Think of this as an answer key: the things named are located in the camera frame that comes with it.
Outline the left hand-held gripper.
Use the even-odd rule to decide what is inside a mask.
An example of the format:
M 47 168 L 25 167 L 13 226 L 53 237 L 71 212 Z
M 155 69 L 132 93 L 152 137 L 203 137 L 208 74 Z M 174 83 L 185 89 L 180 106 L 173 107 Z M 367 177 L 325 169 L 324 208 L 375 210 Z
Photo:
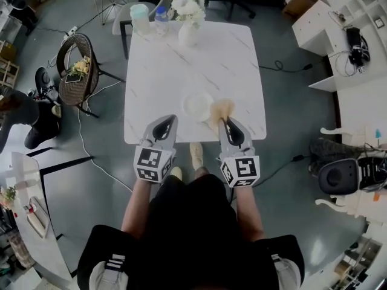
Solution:
M 178 118 L 162 116 L 150 123 L 135 148 L 134 170 L 138 179 L 162 183 L 172 168 L 176 149 Z

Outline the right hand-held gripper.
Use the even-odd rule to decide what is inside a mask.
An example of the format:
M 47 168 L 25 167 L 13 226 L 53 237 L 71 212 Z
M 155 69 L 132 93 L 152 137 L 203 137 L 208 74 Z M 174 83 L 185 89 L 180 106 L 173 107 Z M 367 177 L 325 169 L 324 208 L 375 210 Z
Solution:
M 222 150 L 242 147 L 251 140 L 250 132 L 238 120 L 230 117 L 219 120 L 218 136 Z M 221 158 L 220 171 L 230 188 L 252 186 L 260 178 L 259 156 L 254 148 L 240 149 Z

